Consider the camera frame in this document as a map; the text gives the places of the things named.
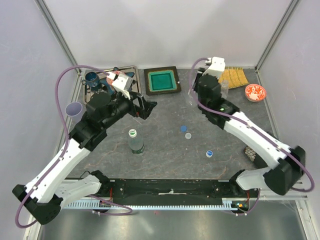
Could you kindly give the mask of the green label plastic bottle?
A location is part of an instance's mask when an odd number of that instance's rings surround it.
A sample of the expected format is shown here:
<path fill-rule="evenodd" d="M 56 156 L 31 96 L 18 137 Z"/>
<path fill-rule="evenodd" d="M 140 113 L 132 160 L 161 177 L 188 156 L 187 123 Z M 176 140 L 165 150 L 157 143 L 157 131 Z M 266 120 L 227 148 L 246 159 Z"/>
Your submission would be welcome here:
<path fill-rule="evenodd" d="M 128 136 L 128 145 L 133 154 L 142 154 L 145 150 L 143 138 L 138 132 L 137 136 L 134 138 Z"/>

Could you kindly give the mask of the blue cap small bottle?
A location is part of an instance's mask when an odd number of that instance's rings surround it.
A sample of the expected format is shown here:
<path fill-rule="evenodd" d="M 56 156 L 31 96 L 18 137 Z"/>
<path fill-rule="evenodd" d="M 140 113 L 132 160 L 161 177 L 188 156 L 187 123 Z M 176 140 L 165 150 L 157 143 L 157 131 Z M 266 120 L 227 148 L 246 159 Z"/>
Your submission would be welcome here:
<path fill-rule="evenodd" d="M 192 107 L 192 108 L 198 107 L 198 102 L 195 97 L 196 97 L 196 95 L 194 95 L 194 91 L 189 89 L 187 91 L 187 95 L 186 95 L 186 102 L 189 107 Z"/>

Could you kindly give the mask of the white cap clear bottle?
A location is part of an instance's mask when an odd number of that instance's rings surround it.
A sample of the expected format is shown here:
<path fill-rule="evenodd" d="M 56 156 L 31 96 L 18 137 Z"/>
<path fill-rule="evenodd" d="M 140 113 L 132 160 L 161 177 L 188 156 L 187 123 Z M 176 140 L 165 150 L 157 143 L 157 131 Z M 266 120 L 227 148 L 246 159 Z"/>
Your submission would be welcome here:
<path fill-rule="evenodd" d="M 229 81 L 228 80 L 223 80 L 220 83 L 220 91 L 221 91 L 221 97 L 226 99 L 228 97 L 229 93 Z"/>

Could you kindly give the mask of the blue white Pocari cap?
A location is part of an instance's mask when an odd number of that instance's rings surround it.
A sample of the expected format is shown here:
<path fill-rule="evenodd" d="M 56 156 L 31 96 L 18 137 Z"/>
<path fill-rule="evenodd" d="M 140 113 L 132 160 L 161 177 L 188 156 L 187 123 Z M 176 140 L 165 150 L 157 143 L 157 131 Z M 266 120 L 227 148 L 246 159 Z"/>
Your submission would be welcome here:
<path fill-rule="evenodd" d="M 208 158 L 211 158 L 211 157 L 213 156 L 213 152 L 212 152 L 211 150 L 208 150 L 208 151 L 206 152 L 206 156 L 207 156 Z"/>

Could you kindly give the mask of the white green Cestbon cap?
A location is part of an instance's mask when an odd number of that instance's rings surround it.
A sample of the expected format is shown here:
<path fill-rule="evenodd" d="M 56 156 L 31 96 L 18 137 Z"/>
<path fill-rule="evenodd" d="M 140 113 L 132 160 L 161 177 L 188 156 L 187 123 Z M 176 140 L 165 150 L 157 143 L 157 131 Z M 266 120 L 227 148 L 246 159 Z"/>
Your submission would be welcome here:
<path fill-rule="evenodd" d="M 131 137 L 131 138 L 135 138 L 137 136 L 137 131 L 135 129 L 130 129 L 128 131 L 128 135 Z"/>

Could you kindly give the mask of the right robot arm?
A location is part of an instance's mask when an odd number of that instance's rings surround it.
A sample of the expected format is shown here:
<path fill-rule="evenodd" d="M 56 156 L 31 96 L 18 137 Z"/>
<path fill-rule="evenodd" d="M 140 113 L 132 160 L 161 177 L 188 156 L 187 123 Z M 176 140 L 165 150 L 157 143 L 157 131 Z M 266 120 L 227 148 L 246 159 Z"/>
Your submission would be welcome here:
<path fill-rule="evenodd" d="M 221 86 L 215 76 L 198 74 L 189 78 L 189 89 L 202 114 L 214 125 L 234 135 L 265 163 L 255 170 L 240 170 L 233 176 L 229 191 L 235 197 L 247 190 L 268 188 L 284 196 L 307 172 L 306 152 L 291 147 L 255 125 L 237 106 L 222 98 Z"/>

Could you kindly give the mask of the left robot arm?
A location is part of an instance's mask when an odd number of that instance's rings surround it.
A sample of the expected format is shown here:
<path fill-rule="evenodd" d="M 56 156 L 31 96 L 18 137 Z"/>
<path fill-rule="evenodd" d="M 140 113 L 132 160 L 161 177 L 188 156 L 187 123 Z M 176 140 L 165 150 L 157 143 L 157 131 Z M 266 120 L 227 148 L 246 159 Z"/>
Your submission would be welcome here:
<path fill-rule="evenodd" d="M 156 106 L 157 102 L 145 100 L 137 92 L 130 92 L 128 98 L 121 93 L 94 94 L 81 120 L 67 133 L 62 149 L 45 169 L 28 184 L 13 188 L 20 201 L 18 209 L 26 208 L 36 222 L 46 225 L 74 201 L 90 195 L 106 196 L 112 183 L 99 170 L 69 186 L 62 186 L 62 182 L 107 137 L 108 128 L 127 114 L 145 120 Z"/>

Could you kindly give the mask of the red patterned bowl on tray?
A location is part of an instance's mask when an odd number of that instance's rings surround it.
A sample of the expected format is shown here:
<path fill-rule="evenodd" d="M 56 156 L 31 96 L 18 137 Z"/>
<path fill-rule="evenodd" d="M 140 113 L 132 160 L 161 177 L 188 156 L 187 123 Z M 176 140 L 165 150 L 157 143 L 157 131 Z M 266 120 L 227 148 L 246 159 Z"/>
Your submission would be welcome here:
<path fill-rule="evenodd" d="M 108 75 L 106 76 L 107 83 L 111 86 L 112 83 L 120 76 L 124 75 L 125 73 L 119 70 L 116 71 L 109 71 L 107 72 Z"/>

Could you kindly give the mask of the blue star shaped dish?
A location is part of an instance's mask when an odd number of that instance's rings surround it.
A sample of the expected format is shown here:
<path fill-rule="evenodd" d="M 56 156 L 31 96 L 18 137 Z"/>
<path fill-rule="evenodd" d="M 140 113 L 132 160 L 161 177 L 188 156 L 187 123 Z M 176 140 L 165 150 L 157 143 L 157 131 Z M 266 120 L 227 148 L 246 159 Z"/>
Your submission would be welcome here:
<path fill-rule="evenodd" d="M 99 83 L 105 86 L 111 93 L 122 93 L 126 98 L 129 97 L 129 92 L 132 91 L 133 85 L 136 83 L 134 80 L 134 72 L 123 72 L 118 67 L 113 70 L 107 71 L 108 75 L 102 77 Z"/>

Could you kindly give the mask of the dark blue mug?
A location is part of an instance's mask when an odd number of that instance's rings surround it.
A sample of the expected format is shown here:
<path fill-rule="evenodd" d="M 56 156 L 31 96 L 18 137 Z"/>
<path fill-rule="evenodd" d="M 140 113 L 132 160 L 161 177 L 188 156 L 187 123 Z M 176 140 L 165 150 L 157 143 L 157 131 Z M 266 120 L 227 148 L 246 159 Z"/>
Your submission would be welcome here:
<path fill-rule="evenodd" d="M 83 85 L 87 85 L 89 88 L 93 89 L 99 89 L 100 87 L 100 78 L 96 72 L 88 72 L 83 80 Z"/>

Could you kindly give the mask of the metal tray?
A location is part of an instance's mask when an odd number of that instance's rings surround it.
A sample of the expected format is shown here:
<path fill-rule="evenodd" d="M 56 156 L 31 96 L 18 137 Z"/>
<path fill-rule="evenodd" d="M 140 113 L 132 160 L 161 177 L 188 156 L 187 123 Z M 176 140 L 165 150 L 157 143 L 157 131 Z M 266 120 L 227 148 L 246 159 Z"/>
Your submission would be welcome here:
<path fill-rule="evenodd" d="M 125 74 L 129 74 L 133 78 L 133 84 L 131 85 L 131 90 L 133 92 L 142 93 L 141 90 L 141 83 L 140 83 L 140 77 L 139 77 L 139 70 L 136 66 L 130 65 L 130 66 L 121 66 L 117 67 L 117 69 Z M 92 97 L 92 95 L 95 93 L 91 90 L 91 87 L 88 86 L 85 82 L 85 75 L 89 73 L 90 69 L 85 69 L 81 74 L 81 83 L 83 85 L 82 87 L 82 101 L 84 104 L 86 104 Z"/>

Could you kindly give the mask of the purple plastic cup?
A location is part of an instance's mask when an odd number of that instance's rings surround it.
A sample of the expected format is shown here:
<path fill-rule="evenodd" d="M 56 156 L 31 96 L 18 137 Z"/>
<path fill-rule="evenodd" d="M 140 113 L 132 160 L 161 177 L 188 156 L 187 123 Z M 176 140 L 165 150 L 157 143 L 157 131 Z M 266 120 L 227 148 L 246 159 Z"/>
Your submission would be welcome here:
<path fill-rule="evenodd" d="M 83 105 L 80 102 L 71 102 L 65 108 L 65 113 L 71 118 L 80 118 L 83 114 Z"/>

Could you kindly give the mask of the yellow bamboo pattern plate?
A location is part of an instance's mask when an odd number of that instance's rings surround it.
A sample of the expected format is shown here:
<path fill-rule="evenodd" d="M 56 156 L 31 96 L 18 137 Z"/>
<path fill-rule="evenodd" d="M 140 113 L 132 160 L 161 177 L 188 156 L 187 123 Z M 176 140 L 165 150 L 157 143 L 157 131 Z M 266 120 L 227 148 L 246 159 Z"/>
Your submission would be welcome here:
<path fill-rule="evenodd" d="M 234 89 L 249 84 L 249 81 L 242 67 L 227 66 L 220 76 L 218 82 L 228 81 L 228 88 Z"/>

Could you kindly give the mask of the orange white floral bowl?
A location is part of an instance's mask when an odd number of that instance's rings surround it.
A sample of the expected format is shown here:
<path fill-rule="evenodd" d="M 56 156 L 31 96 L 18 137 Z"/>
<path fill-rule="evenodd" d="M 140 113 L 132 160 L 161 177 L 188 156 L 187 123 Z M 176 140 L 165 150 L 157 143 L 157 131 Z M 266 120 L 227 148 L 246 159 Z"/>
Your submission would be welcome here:
<path fill-rule="evenodd" d="M 251 102 L 260 102 L 267 96 L 267 91 L 259 84 L 249 84 L 244 90 L 246 98 Z"/>

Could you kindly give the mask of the dark floral square plate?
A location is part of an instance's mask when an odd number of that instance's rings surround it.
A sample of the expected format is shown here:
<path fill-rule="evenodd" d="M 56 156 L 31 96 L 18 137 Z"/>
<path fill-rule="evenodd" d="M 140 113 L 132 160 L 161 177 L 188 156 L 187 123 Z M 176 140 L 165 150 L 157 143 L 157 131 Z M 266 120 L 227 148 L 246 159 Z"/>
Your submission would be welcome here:
<path fill-rule="evenodd" d="M 266 168 L 268 165 L 252 148 L 246 146 L 243 150 L 248 159 L 255 165 L 257 169 Z"/>

